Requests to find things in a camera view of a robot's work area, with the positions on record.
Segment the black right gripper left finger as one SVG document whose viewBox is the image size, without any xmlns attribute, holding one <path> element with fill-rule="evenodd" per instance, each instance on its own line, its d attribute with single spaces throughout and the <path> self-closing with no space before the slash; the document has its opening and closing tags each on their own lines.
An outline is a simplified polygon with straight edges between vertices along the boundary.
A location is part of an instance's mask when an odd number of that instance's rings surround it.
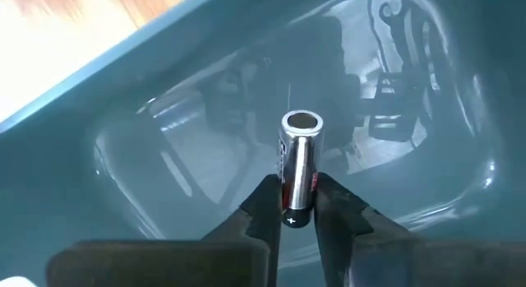
<svg viewBox="0 0 526 287">
<path fill-rule="evenodd" d="M 219 226 L 199 240 L 92 240 L 55 254 L 52 287 L 269 287 L 277 282 L 281 182 L 265 176 Z"/>
</svg>

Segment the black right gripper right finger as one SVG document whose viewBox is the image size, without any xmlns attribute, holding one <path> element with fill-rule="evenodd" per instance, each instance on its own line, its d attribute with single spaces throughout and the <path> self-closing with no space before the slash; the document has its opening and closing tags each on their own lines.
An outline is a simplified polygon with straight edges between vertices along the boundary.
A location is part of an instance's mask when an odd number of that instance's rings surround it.
<svg viewBox="0 0 526 287">
<path fill-rule="evenodd" d="M 314 220 L 328 286 L 523 286 L 524 243 L 423 238 L 328 174 L 317 176 Z"/>
</svg>

